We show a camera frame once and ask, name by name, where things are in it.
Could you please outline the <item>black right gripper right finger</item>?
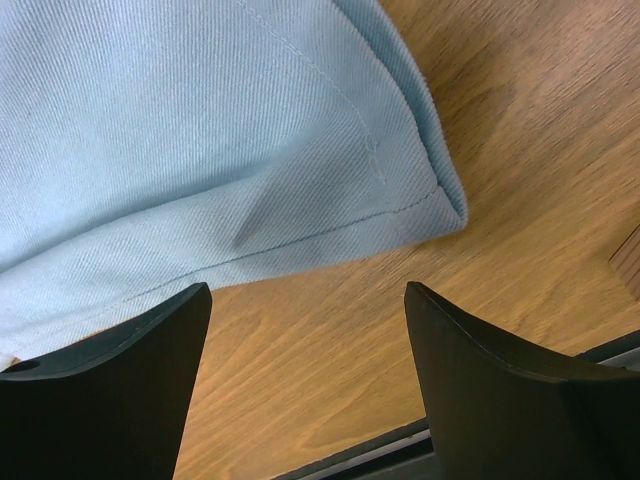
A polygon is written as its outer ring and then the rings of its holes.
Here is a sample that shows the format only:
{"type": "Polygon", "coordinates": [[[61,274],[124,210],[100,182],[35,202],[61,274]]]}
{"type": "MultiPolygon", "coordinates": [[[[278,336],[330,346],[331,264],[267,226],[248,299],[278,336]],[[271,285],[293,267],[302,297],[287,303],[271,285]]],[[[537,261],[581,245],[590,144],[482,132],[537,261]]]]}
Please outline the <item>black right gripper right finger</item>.
{"type": "Polygon", "coordinates": [[[404,294],[447,479],[635,479],[639,375],[541,347],[425,285],[404,294]]]}

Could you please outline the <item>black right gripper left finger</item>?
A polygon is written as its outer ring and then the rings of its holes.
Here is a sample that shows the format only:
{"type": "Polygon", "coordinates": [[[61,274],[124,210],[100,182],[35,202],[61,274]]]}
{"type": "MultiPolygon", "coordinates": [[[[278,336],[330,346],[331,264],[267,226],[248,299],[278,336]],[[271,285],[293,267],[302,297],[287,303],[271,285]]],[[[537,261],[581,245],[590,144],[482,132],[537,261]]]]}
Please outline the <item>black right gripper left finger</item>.
{"type": "Polygon", "coordinates": [[[172,478],[211,310],[194,284],[3,371],[2,478],[172,478]]]}

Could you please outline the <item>light blue trousers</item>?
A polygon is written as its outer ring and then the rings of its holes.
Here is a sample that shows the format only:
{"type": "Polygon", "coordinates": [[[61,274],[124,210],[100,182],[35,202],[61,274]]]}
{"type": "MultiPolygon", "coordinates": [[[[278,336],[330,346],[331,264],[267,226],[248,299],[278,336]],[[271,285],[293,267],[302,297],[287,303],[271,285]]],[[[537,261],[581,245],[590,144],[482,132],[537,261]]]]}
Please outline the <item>light blue trousers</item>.
{"type": "Polygon", "coordinates": [[[468,216],[376,1],[1,5],[3,366],[468,216]]]}

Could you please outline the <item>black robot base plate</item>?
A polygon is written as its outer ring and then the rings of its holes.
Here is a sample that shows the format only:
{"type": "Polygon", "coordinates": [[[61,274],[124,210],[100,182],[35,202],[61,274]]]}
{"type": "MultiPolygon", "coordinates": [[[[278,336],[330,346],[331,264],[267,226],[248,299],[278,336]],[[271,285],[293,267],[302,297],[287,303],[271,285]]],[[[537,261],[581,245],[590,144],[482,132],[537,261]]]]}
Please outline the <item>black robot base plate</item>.
{"type": "MultiPolygon", "coordinates": [[[[639,330],[576,356],[606,366],[639,371],[639,330]]],[[[444,479],[426,418],[389,431],[273,479],[444,479]]]]}

